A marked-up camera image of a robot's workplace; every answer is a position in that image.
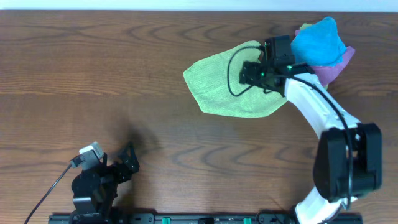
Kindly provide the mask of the green microfiber cloth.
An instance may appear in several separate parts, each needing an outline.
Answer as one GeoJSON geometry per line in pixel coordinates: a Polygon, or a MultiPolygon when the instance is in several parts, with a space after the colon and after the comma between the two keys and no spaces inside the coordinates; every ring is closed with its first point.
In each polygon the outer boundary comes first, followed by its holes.
{"type": "Polygon", "coordinates": [[[269,116],[287,100],[279,93],[265,94],[263,89],[252,87],[241,96],[233,96],[247,86],[239,83],[243,62],[258,62],[261,44],[247,41],[232,49],[195,62],[183,77],[202,112],[239,118],[269,116]]]}

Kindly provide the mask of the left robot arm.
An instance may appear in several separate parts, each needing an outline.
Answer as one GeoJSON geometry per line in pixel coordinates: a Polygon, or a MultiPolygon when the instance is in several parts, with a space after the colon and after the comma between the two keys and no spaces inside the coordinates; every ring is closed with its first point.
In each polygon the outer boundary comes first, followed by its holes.
{"type": "Polygon", "coordinates": [[[129,223],[129,216],[113,207],[118,185],[131,180],[140,165],[131,142],[119,154],[119,161],[107,165],[107,154],[97,142],[79,150],[70,161],[82,172],[72,182],[75,211],[70,223],[129,223]]]}

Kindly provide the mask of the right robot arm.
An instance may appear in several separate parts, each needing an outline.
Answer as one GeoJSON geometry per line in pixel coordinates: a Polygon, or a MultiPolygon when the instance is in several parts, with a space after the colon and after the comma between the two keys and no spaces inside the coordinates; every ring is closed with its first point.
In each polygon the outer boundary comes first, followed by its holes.
{"type": "Polygon", "coordinates": [[[306,63],[297,63],[287,35],[258,47],[260,62],[243,63],[239,82],[264,93],[279,93],[295,105],[319,142],[313,166],[314,188],[284,223],[332,223],[360,197],[382,184],[382,134],[347,113],[306,63]]]}

